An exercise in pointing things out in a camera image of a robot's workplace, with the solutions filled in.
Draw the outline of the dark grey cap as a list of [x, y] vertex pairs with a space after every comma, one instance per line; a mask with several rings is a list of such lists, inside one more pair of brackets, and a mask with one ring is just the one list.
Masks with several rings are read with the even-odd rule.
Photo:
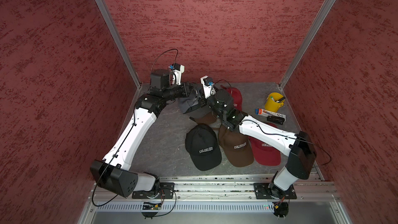
[[177, 99], [178, 107], [182, 114], [186, 114], [194, 119], [203, 118], [211, 112], [209, 106], [202, 106], [200, 98], [193, 92], [189, 97], [180, 97]]

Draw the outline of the dark brown cap back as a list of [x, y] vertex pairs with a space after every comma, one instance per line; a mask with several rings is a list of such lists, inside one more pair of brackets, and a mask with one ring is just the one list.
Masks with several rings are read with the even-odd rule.
[[206, 124], [206, 125], [211, 125], [217, 121], [217, 118], [213, 115], [212, 112], [206, 114], [201, 118], [193, 118], [193, 117], [189, 118], [190, 120], [196, 122], [197, 124]]

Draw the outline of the black cap front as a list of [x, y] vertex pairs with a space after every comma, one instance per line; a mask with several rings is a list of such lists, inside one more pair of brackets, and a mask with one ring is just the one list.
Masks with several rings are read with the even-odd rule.
[[186, 134], [185, 149], [200, 171], [214, 169], [222, 162], [217, 136], [206, 124], [198, 124]]

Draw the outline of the red cap with white logo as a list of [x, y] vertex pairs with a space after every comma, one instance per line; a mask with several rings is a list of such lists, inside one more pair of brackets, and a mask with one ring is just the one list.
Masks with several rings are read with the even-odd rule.
[[249, 137], [254, 159], [263, 166], [275, 167], [281, 163], [280, 151], [271, 145]]

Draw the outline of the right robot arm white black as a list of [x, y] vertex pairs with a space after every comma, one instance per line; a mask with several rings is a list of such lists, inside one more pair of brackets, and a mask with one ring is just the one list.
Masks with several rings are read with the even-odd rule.
[[269, 145], [287, 156], [285, 167], [274, 175], [268, 186], [267, 191], [272, 198], [283, 199], [297, 180], [309, 178], [317, 154], [307, 133], [286, 132], [238, 110], [226, 90], [203, 88], [199, 95], [221, 121], [219, 145], [225, 154], [249, 148], [250, 138], [254, 138], [260, 145]]

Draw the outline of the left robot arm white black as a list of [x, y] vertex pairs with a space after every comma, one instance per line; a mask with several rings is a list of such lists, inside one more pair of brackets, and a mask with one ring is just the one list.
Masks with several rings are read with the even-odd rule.
[[195, 84], [182, 82], [183, 73], [183, 65], [151, 73], [149, 92], [135, 103], [132, 118], [118, 141], [101, 161], [94, 160], [90, 167], [96, 186], [124, 198], [136, 191], [158, 191], [155, 175], [131, 172], [130, 168], [139, 145], [168, 101], [188, 97], [196, 89]]

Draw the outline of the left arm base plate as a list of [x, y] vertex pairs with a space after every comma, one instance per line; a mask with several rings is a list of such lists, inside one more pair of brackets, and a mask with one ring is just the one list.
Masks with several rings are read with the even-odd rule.
[[152, 191], [135, 191], [132, 193], [132, 199], [142, 200], [165, 200], [174, 198], [175, 183], [158, 183], [155, 184]]

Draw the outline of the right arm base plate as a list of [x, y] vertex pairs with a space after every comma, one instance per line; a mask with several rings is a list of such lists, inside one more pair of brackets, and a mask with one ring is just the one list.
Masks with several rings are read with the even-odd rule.
[[254, 193], [257, 200], [296, 200], [297, 195], [294, 186], [291, 185], [288, 190], [283, 191], [270, 183], [254, 183]]

